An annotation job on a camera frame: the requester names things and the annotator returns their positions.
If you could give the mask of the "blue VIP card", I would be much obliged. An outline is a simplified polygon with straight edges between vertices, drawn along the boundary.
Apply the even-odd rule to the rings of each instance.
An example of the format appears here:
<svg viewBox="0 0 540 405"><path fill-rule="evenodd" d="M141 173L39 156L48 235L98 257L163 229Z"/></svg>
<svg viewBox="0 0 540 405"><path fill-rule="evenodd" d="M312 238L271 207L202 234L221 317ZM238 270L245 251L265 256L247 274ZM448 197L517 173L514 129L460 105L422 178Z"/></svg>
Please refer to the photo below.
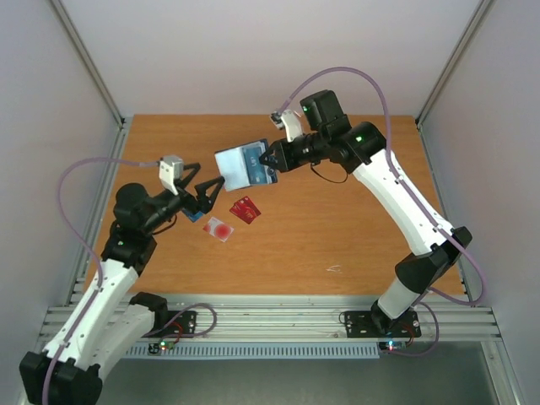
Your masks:
<svg viewBox="0 0 540 405"><path fill-rule="evenodd" d="M240 147L251 186L270 185L278 182L277 173L268 174L259 163L259 156L266 150L267 146L267 140L261 139Z"/></svg>

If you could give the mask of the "blue card holder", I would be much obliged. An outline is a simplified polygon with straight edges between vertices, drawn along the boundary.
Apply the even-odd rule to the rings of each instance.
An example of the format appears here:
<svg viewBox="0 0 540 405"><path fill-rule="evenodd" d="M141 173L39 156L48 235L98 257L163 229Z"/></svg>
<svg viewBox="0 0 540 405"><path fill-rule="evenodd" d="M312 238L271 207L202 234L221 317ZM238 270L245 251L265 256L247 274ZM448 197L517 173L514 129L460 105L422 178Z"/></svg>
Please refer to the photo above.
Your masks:
<svg viewBox="0 0 540 405"><path fill-rule="evenodd" d="M241 146L247 144L220 150L214 154L219 173L225 179L224 188L227 192L251 187L240 150Z"/></svg>

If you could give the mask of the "small blue card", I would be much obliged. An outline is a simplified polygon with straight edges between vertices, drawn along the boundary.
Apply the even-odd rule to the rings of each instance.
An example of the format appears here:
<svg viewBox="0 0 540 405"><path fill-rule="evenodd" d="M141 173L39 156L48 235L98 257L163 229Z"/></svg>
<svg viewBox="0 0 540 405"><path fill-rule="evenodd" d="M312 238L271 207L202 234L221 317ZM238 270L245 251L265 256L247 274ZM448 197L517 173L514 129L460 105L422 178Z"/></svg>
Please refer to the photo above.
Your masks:
<svg viewBox="0 0 540 405"><path fill-rule="evenodd" d="M203 216L203 213L200 211L191 213L188 210L183 210L182 212L192 223L196 223Z"/></svg>

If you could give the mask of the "white card red circle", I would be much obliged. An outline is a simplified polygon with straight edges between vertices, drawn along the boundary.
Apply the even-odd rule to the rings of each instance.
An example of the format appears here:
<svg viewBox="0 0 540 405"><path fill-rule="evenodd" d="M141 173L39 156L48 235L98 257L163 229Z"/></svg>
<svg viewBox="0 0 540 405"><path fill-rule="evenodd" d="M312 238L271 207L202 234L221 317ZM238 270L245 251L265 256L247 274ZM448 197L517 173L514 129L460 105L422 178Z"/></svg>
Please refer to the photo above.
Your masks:
<svg viewBox="0 0 540 405"><path fill-rule="evenodd" d="M234 232L231 226L215 217L210 218L202 229L222 242L226 242Z"/></svg>

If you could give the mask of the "red VIP card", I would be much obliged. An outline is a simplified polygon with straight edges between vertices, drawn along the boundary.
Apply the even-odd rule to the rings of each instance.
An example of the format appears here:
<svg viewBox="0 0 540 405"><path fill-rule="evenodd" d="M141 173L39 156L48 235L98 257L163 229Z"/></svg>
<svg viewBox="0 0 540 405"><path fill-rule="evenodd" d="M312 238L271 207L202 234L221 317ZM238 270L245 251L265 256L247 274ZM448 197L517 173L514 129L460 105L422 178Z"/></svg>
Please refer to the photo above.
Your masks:
<svg viewBox="0 0 540 405"><path fill-rule="evenodd" d="M257 208L253 208L249 204L241 204L239 202L234 204L229 211L246 224L251 224L258 216L261 215Z"/></svg>

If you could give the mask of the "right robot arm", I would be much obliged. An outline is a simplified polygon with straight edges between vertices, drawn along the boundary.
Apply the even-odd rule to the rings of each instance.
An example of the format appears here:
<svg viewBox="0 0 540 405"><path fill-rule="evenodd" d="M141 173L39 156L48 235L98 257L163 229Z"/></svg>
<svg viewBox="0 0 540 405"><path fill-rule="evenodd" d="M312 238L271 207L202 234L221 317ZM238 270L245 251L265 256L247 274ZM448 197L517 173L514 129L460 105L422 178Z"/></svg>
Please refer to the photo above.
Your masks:
<svg viewBox="0 0 540 405"><path fill-rule="evenodd" d="M411 250L395 266L396 277L370 309L375 330L391 334L402 325L402 316L455 265L472 235L430 205L373 123L351 125L333 91L314 93L300 105L310 131L304 132L293 111L275 111L271 119L286 136L273 142L259 161L284 173L327 159L363 184L387 211Z"/></svg>

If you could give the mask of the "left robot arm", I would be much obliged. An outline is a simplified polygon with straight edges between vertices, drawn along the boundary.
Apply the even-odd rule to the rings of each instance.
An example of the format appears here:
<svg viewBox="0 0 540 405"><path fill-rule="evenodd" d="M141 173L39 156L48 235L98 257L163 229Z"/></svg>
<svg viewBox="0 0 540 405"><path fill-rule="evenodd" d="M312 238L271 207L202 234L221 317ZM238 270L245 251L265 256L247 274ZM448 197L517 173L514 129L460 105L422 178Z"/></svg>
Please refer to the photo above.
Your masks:
<svg viewBox="0 0 540 405"><path fill-rule="evenodd" d="M186 186L200 170L175 156L151 163L158 169L161 193L151 197L139 183L116 193L114 222L100 255L87 249L97 265L94 277L69 318L39 353L28 352L19 364L31 404L95 404L105 379L127 350L141 338L165 333L175 320L166 298L134 295L116 321L111 317L154 254L161 225L182 212L209 213L224 185L218 176Z"/></svg>

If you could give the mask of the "circuit board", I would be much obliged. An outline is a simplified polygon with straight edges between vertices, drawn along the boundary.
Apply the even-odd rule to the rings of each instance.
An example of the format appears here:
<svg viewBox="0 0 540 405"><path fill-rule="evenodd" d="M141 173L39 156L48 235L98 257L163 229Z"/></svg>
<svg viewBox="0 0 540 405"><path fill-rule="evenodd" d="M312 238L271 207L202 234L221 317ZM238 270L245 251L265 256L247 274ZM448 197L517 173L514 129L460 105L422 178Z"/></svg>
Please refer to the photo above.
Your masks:
<svg viewBox="0 0 540 405"><path fill-rule="evenodd" d="M385 342L379 342L379 349L383 352L397 352L407 349L412 344L411 341L395 341L389 340Z"/></svg>
<svg viewBox="0 0 540 405"><path fill-rule="evenodd" d="M175 347L174 342L160 341L158 343L150 343L147 348L148 355L161 355L172 350Z"/></svg>

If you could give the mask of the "right circuit board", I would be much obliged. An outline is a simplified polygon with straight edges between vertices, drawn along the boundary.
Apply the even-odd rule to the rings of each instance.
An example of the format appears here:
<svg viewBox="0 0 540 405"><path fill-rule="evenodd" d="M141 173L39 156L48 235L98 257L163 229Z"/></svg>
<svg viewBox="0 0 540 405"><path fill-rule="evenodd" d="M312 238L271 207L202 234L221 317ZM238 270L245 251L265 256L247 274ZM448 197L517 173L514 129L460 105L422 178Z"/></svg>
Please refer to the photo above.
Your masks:
<svg viewBox="0 0 540 405"><path fill-rule="evenodd" d="M385 342L379 342L379 349L383 352L397 352L407 349L412 344L411 341L395 341L389 340Z"/></svg>

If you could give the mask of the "aluminium rail frame front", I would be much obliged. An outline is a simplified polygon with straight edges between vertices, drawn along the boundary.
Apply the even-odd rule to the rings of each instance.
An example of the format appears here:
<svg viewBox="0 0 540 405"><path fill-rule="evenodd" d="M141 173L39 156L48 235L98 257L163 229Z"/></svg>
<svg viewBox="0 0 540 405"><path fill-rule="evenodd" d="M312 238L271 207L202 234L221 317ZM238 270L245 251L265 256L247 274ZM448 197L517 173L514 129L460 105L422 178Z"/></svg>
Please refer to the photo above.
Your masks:
<svg viewBox="0 0 540 405"><path fill-rule="evenodd" d="M372 295L169 294L169 307L179 311L206 303L217 312L217 326L205 337L211 342L342 342L345 311L367 310ZM417 309L421 343L482 342L501 339L488 307L453 304L426 297Z"/></svg>

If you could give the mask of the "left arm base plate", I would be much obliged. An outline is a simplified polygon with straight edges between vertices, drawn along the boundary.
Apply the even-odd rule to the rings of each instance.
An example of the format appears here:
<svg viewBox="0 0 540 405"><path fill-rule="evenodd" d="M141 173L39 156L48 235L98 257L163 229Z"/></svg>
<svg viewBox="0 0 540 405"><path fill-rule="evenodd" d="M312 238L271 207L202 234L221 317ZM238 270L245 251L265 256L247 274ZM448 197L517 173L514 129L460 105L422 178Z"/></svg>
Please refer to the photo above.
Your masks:
<svg viewBox="0 0 540 405"><path fill-rule="evenodd" d="M191 338L196 331L197 312L188 310L178 316L167 328L157 334L158 337L177 337L179 333L182 338Z"/></svg>

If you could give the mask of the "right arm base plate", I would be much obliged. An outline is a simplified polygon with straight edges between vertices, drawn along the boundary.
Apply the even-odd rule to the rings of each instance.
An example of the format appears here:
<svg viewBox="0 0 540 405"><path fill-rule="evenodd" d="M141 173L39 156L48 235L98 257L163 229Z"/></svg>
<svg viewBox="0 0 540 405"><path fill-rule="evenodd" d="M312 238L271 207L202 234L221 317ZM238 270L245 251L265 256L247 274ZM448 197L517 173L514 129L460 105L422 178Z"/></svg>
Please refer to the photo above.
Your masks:
<svg viewBox="0 0 540 405"><path fill-rule="evenodd" d="M380 332L368 310L347 310L338 316L348 338L420 338L418 315L409 310L392 324L388 332Z"/></svg>

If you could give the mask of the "left rear aluminium post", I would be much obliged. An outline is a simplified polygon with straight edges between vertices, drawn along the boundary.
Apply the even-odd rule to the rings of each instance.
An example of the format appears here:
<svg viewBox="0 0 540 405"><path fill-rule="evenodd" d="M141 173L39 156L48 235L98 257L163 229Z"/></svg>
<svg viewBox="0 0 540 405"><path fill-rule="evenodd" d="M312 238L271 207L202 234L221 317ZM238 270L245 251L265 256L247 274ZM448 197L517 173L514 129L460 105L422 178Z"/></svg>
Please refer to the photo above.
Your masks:
<svg viewBox="0 0 540 405"><path fill-rule="evenodd" d="M84 65L84 68L92 79L94 86L100 93L101 98L107 105L117 126L123 127L123 124L125 123L125 118L120 112L120 109L114 101L111 92L105 84L105 81L102 78L102 75L100 74L99 69L97 68L92 56L90 55L87 46L84 44L84 40L79 34L78 29L73 22L73 19L69 15L69 12L64 5L64 2L61 0L48 0L47 3L51 6L51 9L57 16L62 28L64 29L70 43L73 46L73 49L78 55L81 63Z"/></svg>

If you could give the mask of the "aluminium post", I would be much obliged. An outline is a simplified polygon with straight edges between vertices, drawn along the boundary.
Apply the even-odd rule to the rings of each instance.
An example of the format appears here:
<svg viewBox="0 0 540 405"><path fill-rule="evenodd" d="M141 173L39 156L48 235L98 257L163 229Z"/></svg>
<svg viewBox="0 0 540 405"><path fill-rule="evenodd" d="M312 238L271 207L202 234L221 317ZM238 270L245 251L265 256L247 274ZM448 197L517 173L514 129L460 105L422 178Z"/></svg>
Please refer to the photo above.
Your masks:
<svg viewBox="0 0 540 405"><path fill-rule="evenodd" d="M61 0L48 0L47 3L51 6L51 9L57 16L62 28L64 29L70 43L73 46L73 49L78 55L81 63L84 65L84 68L92 79L94 86L100 93L101 98L107 105L117 126L123 127L123 124L125 123L125 118L120 112L120 109L114 101L111 92L105 84L105 81L102 78L102 75L100 74L99 69L97 68L92 56L90 55L87 46L84 44L84 40L79 34L78 29L73 22L73 19L69 15L69 12L64 5L64 2Z"/></svg>
<svg viewBox="0 0 540 405"><path fill-rule="evenodd" d="M442 95L443 90L458 68L461 60L465 56L469 46L473 42L473 39L477 35L478 31L483 25L483 22L488 17L494 5L495 0L481 0L476 5L471 17L468 19L465 25L465 28L452 48L451 54L445 62L445 65L436 79L434 86L429 92L426 101L423 103L423 106L415 118L415 124L418 130L421 129L423 123L435 106L435 103Z"/></svg>

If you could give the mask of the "right rear aluminium post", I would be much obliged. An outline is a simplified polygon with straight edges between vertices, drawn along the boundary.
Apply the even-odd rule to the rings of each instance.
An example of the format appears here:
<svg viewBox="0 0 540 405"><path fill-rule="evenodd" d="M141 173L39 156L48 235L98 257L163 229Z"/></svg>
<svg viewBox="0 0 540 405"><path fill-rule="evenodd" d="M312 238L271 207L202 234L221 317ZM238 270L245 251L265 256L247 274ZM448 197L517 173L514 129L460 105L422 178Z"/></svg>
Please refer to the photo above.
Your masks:
<svg viewBox="0 0 540 405"><path fill-rule="evenodd" d="M478 31L483 25L483 22L488 17L494 5L495 0L481 0L476 5L471 17L468 19L465 25L465 28L452 48L451 54L445 62L445 65L436 79L434 86L429 92L426 101L423 103L423 106L415 118L415 124L418 130L421 129L423 123L435 106L435 103L442 95L443 90L458 68L461 60L465 56L469 46L473 42L473 39L477 35Z"/></svg>

